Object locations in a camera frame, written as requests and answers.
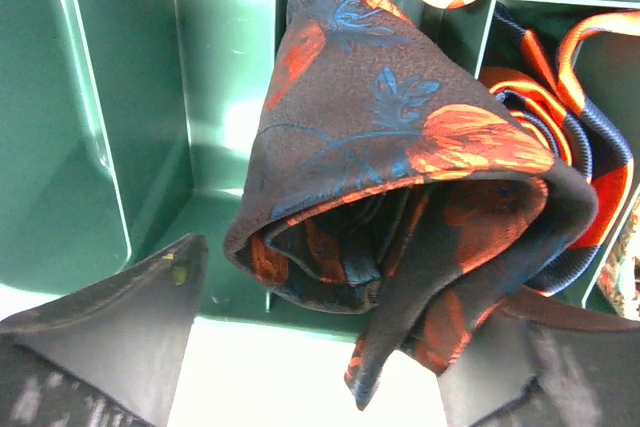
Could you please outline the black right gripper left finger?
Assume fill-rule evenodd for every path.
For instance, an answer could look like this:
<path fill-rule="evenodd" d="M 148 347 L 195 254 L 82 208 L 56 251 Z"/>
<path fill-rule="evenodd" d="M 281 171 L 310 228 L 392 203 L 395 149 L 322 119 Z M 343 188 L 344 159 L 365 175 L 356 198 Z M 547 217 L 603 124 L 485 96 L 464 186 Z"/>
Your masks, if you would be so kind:
<path fill-rule="evenodd" d="M 208 265 L 187 234 L 1 322 L 4 426 L 165 426 Z"/>

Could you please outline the dark orange-patterned necktie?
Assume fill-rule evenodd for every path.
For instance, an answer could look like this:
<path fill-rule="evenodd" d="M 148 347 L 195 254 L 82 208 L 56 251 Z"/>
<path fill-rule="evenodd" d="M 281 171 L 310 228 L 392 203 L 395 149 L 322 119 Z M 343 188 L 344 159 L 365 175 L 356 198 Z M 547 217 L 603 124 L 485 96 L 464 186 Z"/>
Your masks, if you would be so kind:
<path fill-rule="evenodd" d="M 370 314 L 364 409 L 402 350 L 444 372 L 597 212 L 587 180 L 390 0 L 288 0 L 226 257 L 306 308 Z"/>

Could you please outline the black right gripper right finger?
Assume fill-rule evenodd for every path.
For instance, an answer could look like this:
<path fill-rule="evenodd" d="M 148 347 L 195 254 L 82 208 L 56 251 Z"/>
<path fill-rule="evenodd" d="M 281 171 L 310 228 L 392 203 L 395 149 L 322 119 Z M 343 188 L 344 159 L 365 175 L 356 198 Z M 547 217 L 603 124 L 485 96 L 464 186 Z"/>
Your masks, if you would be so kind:
<path fill-rule="evenodd" d="M 438 386 L 450 426 L 636 426 L 639 324 L 521 289 Z"/>

